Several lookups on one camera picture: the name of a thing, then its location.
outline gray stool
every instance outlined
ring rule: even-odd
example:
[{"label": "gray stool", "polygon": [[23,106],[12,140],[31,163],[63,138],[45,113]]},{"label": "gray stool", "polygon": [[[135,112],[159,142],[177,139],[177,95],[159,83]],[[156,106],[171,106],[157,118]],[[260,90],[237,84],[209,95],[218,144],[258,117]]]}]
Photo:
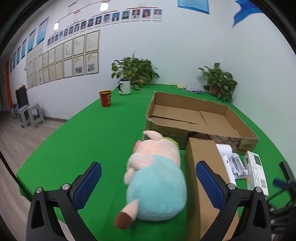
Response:
[{"label": "gray stool", "polygon": [[[37,110],[37,113],[38,113],[37,116],[35,116],[35,118],[33,116],[34,110]],[[36,128],[36,124],[39,123],[40,121],[42,121],[43,124],[45,123],[42,110],[41,110],[38,103],[30,105],[28,107],[28,111],[29,111],[29,116],[30,116],[30,120],[31,120],[31,126],[33,127],[33,129]]]},{"label": "gray stool", "polygon": [[26,119],[25,112],[28,110],[28,105],[24,105],[22,108],[19,109],[20,114],[20,123],[22,127],[28,128],[30,123],[30,118]]}]

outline silver bolt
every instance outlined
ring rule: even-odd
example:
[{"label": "silver bolt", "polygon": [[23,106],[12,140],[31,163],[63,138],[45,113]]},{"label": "silver bolt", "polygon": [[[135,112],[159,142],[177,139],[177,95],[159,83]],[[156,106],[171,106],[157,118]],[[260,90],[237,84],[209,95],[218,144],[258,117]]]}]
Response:
[{"label": "silver bolt", "polygon": [[42,192],[42,188],[37,188],[36,189],[36,193],[41,193]]},{"label": "silver bolt", "polygon": [[233,189],[235,189],[235,185],[234,185],[233,183],[229,183],[229,184],[228,184],[228,188],[229,188],[230,190],[233,190]]},{"label": "silver bolt", "polygon": [[68,189],[69,189],[69,187],[70,187],[70,185],[69,185],[69,184],[64,184],[64,185],[62,186],[62,189],[63,189],[63,190],[68,190]]},{"label": "silver bolt", "polygon": [[256,190],[257,192],[262,192],[261,187],[256,187],[255,190]]}]

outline green tablecloth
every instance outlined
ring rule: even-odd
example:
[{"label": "green tablecloth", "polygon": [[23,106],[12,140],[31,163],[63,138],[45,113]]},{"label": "green tablecloth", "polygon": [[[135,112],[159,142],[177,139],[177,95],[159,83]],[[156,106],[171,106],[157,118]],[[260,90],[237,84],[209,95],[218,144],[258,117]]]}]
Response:
[{"label": "green tablecloth", "polygon": [[[103,108],[101,101],[97,100],[47,138],[20,168],[18,178],[31,193],[40,186],[45,190],[54,190],[64,183],[72,183],[93,161],[97,161],[102,165],[102,178],[79,214],[98,240],[184,241],[186,209],[164,222],[137,219],[126,231],[113,225],[115,216],[126,205],[126,186],[123,183],[126,162],[135,142],[142,137],[145,113],[154,91],[220,102],[207,93],[187,93],[173,85],[149,85],[142,91],[132,91],[128,96],[120,96],[116,89],[112,92],[111,107]],[[254,152],[260,155],[269,194],[274,194],[277,189],[272,186],[272,180],[275,177],[284,179],[279,168],[282,155],[248,117],[232,104],[227,105],[260,138]],[[184,160],[184,151],[180,152]],[[246,188],[245,180],[239,180],[237,185]],[[281,206],[287,201],[285,196],[277,199],[275,204]],[[56,212],[58,218],[64,221],[60,210]]]}]

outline white tube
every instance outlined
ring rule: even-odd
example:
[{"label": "white tube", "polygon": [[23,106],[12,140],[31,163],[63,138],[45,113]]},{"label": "white tube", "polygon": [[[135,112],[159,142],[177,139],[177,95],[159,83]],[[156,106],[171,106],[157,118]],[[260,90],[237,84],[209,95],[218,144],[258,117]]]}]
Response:
[{"label": "white tube", "polygon": [[223,164],[224,164],[225,169],[227,171],[227,175],[228,175],[228,178],[230,180],[230,183],[233,183],[236,186],[237,183],[235,182],[235,178],[234,178],[234,175],[233,175],[233,172],[232,172],[228,157],[223,156],[222,161],[223,161]]},{"label": "white tube", "polygon": [[220,153],[220,156],[227,156],[228,159],[231,158],[232,156],[232,148],[230,145],[226,145],[226,144],[216,144],[216,147]]}]

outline stuffed pig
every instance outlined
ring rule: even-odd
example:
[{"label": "stuffed pig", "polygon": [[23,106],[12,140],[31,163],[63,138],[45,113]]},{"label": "stuffed pig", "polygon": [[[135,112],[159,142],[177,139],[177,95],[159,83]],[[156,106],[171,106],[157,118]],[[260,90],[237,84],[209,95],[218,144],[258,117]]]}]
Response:
[{"label": "stuffed pig", "polygon": [[136,217],[147,221],[171,219],[186,204],[186,182],[174,140],[165,139],[156,131],[143,134],[150,139],[136,143],[124,175],[127,205],[115,218],[115,227],[122,230],[132,225]]}]

